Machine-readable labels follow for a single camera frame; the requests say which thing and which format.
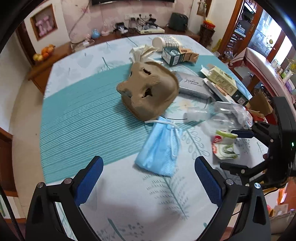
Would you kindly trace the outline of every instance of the tablecloth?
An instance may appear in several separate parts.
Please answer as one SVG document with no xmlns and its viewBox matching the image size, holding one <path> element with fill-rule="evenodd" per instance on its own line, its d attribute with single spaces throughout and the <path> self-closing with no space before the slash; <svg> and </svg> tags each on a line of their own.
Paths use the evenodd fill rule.
<svg viewBox="0 0 296 241">
<path fill-rule="evenodd" d="M 45 181 L 60 183 L 84 168 L 94 155 L 103 158 L 103 173 L 87 202 L 80 205 L 103 241 L 197 239 L 217 209 L 194 171 L 198 156 L 239 183 L 237 176 L 219 168 L 220 162 L 211 151 L 207 122 L 185 118 L 187 107 L 206 107 L 208 102 L 186 95 L 179 95 L 164 113 L 183 129 L 173 177 L 135 166 L 152 125 L 137 120 L 125 108 L 115 87 L 128 78 L 131 48 L 151 44 L 156 36 L 123 38 L 74 53 L 53 65 L 46 87 L 40 134 Z M 201 65 L 217 65 L 250 98 L 243 84 L 211 52 L 190 37 L 175 37 L 200 56 L 196 64 L 184 63 L 170 70 L 203 77 Z M 152 57 L 161 59 L 159 53 Z M 255 138 L 237 139 L 235 151 L 240 155 L 231 162 L 253 167 L 263 161 L 267 147 Z M 75 239 L 61 205 L 57 208 L 68 236 Z"/>
</svg>

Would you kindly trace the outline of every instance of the basket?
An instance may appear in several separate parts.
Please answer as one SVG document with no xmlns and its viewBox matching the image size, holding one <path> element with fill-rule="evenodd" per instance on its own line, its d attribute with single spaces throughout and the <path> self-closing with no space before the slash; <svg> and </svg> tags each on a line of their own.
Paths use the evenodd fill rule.
<svg viewBox="0 0 296 241">
<path fill-rule="evenodd" d="M 211 43 L 215 30 L 208 29 L 204 25 L 200 25 L 200 41 L 199 43 L 205 48 Z"/>
</svg>

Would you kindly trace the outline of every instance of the mask eye hole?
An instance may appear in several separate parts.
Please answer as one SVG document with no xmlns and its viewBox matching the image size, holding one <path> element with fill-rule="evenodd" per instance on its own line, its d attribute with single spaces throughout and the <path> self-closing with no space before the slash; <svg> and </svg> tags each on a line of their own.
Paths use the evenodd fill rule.
<svg viewBox="0 0 296 241">
<path fill-rule="evenodd" d="M 152 96 L 152 93 L 151 93 L 151 89 L 150 89 L 150 88 L 148 88 L 148 89 L 145 91 L 145 94 L 144 94 L 144 96 L 143 96 L 142 98 L 144 98 L 144 97 L 146 97 L 146 96 L 148 96 L 148 95 Z"/>
<path fill-rule="evenodd" d="M 151 72 L 149 72 L 148 70 L 146 70 L 146 69 L 142 69 L 147 75 L 151 75 Z"/>
</svg>

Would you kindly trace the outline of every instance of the electrical outlet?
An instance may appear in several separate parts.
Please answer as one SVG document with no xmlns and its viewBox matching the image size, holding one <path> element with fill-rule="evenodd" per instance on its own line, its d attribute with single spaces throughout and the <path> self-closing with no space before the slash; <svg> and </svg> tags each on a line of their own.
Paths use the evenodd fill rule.
<svg viewBox="0 0 296 241">
<path fill-rule="evenodd" d="M 144 20 L 149 20 L 150 16 L 149 13 L 144 12 L 144 13 L 130 13 L 130 14 L 125 14 L 124 15 L 124 20 L 130 20 L 131 18 L 135 18 L 137 20 L 137 18 L 139 17 L 139 14 L 141 14 L 141 18 L 143 18 Z"/>
</svg>

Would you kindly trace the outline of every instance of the television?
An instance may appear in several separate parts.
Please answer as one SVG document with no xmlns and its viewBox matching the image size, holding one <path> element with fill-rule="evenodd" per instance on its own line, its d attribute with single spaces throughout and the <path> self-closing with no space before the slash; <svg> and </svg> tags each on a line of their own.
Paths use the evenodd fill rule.
<svg viewBox="0 0 296 241">
<path fill-rule="evenodd" d="M 106 3 L 113 3 L 113 2 L 120 2 L 120 1 L 126 1 L 126 0 L 91 0 L 92 5 L 96 4 L 106 4 Z M 162 2 L 175 2 L 175 0 L 157 0 Z"/>
</svg>

